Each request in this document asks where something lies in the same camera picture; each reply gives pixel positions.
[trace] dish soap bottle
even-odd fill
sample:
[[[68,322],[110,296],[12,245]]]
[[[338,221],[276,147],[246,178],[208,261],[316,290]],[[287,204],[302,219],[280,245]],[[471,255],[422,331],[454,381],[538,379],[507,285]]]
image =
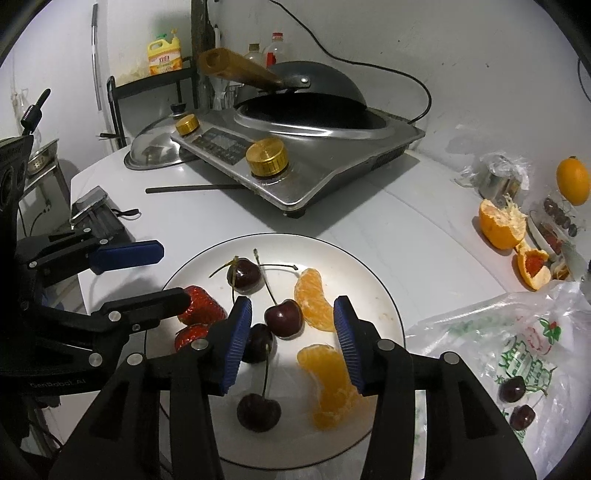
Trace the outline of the dish soap bottle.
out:
[[[291,60],[288,45],[283,41],[283,33],[275,32],[271,38],[271,44],[263,51],[265,67],[267,68],[275,63]]]
[[[166,41],[165,33],[148,44],[150,75],[158,75],[159,73],[172,72],[183,68],[181,41],[176,36],[176,29],[173,29],[171,33],[173,39],[170,43]]]
[[[258,65],[265,66],[262,61],[261,46],[258,43],[250,43],[248,45],[248,53],[244,55],[244,58],[251,60]]]

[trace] wok handle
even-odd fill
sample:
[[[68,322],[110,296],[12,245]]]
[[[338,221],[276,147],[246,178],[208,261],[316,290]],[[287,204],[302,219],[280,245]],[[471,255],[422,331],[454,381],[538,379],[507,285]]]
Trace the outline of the wok handle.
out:
[[[213,48],[199,56],[199,68],[206,75],[275,91],[284,88],[280,77],[227,48]]]

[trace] metal shelf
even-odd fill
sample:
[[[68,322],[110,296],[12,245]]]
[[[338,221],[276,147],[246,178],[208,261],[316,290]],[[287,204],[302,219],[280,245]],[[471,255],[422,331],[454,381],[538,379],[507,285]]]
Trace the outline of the metal shelf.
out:
[[[197,74],[195,67],[187,67],[182,70],[175,70],[173,72],[160,73],[152,75],[134,82],[126,83],[120,87],[115,87],[112,91],[113,100],[121,100],[122,98],[131,97],[141,92],[153,90],[165,85],[172,85],[181,80],[191,78]]]

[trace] orange peel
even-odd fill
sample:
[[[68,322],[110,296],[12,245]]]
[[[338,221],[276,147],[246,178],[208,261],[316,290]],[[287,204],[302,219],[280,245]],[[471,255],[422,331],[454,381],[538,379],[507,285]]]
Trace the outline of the orange peel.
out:
[[[484,236],[499,250],[516,247],[527,230],[527,216],[507,198],[505,208],[497,208],[490,200],[482,200],[478,209],[480,228]]]
[[[550,269],[544,265],[547,260],[548,253],[544,250],[522,249],[517,253],[519,273],[534,290],[539,290],[552,279]]]

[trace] white plate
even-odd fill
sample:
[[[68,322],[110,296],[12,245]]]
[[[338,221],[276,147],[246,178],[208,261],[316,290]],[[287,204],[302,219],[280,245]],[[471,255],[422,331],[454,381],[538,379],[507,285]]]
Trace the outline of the white plate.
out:
[[[315,268],[323,280],[324,293],[332,304],[339,295],[348,295],[358,316],[374,323],[383,338],[404,344],[404,332],[396,305],[380,280],[355,257],[326,242],[298,235],[262,233],[216,245],[184,264],[168,281],[166,288],[198,285],[229,312],[232,289],[226,282],[226,270],[208,276],[234,255],[254,261],[258,249],[262,263],[295,264],[300,272]],[[286,268],[266,268],[265,272],[277,301],[293,298],[298,273]],[[272,305],[263,287],[250,296],[252,323],[263,321],[264,311]],[[174,353],[174,336],[183,328],[176,318],[164,320],[148,331],[148,357]],[[265,365],[241,363],[236,384],[225,397],[210,397],[213,428],[220,457],[228,462],[258,469],[295,469],[323,462],[348,450],[370,431],[375,403],[364,402],[334,430],[320,432],[310,419],[316,401],[314,382],[297,364],[297,352],[314,343],[339,348],[335,333],[321,332],[309,325],[292,340],[277,339],[277,351],[269,366],[267,396],[281,405],[281,419],[269,432],[253,433],[236,418],[236,406],[246,393],[260,393]],[[168,411],[168,393],[162,395]]]

